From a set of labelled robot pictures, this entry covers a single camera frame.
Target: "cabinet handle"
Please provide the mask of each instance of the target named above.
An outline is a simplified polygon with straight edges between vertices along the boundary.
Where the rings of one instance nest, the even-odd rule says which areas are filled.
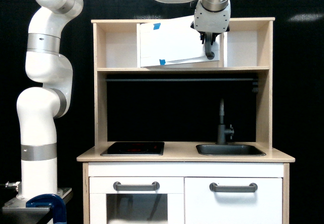
[[[153,182],[151,185],[122,185],[120,182],[114,182],[113,188],[117,191],[156,191],[160,184]]]
[[[218,186],[216,183],[211,183],[209,189],[213,192],[254,193],[258,186],[255,183],[251,183],[249,186]]]

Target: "faucet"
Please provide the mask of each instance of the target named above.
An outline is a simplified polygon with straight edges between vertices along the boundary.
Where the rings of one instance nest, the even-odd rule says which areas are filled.
[[[219,125],[218,125],[218,136],[217,136],[217,144],[218,145],[226,145],[226,136],[230,135],[232,139],[234,135],[234,128],[232,125],[229,126],[229,129],[226,129],[226,125],[224,124],[224,99],[221,99],[219,106]]]

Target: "wooden shelf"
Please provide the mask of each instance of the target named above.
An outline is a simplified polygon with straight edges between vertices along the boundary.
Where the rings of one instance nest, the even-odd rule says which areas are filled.
[[[94,24],[95,147],[106,146],[107,85],[112,74],[256,73],[259,80],[256,142],[272,149],[272,44],[274,18],[233,18],[220,35],[220,61],[140,68],[142,23],[161,20],[92,20]]]
[[[98,72],[105,72],[107,74],[120,74],[120,73],[253,73],[269,71],[269,66],[257,66],[257,67],[218,67],[218,68],[97,68]]]

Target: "black stovetop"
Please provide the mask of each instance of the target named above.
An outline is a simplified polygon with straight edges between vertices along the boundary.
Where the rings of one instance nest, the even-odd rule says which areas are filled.
[[[101,156],[161,156],[164,142],[115,142]]]

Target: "gray sink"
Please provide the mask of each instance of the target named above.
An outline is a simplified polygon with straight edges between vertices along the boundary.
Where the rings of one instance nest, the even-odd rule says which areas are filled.
[[[196,146],[198,153],[208,156],[265,156],[265,153],[250,145],[215,145]]]

